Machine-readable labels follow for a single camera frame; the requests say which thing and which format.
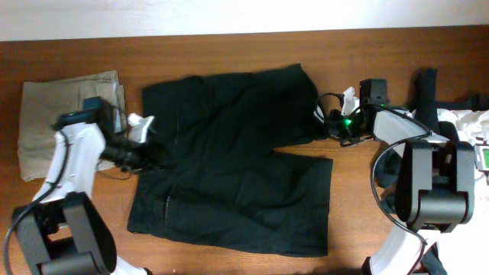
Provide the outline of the black shorts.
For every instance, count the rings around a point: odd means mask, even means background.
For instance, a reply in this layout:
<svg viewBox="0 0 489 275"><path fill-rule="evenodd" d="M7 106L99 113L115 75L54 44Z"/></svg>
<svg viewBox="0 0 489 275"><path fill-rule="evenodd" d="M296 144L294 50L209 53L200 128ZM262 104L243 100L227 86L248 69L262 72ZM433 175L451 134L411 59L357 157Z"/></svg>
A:
<svg viewBox="0 0 489 275"><path fill-rule="evenodd" d="M287 154L322 137L299 64L147 86L163 168L142 173L127 229L289 257L328 254L329 158Z"/></svg>

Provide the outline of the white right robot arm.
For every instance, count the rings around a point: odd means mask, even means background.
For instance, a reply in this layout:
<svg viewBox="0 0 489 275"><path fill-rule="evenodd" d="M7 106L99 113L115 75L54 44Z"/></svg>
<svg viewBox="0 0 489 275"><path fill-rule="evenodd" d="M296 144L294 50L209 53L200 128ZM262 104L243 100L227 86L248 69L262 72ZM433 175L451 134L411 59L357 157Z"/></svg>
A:
<svg viewBox="0 0 489 275"><path fill-rule="evenodd" d="M372 163L370 183L393 229L381 249L366 258L364 274L413 274L443 235L474 215L474 147L440 127L435 72L420 73L414 86L414 112L390 104L384 79L366 79L359 92L350 87L335 94L338 110L315 109L329 136L343 147L370 139L387 144ZM400 158L393 212L376 190L381 181L376 173L390 152Z"/></svg>

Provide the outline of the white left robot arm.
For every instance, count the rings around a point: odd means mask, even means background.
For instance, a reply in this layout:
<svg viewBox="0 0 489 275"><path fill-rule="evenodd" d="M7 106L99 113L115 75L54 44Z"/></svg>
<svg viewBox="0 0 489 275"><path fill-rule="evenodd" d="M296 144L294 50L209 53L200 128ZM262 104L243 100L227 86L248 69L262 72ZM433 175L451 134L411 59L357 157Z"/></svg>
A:
<svg viewBox="0 0 489 275"><path fill-rule="evenodd" d="M29 204L13 211L6 234L17 239L32 274L151 274L118 256L92 189L102 160L129 173L164 168L162 150L151 141L153 123L152 115L131 113L128 135L119 134L115 107L100 97L57 119L45 181Z"/></svg>

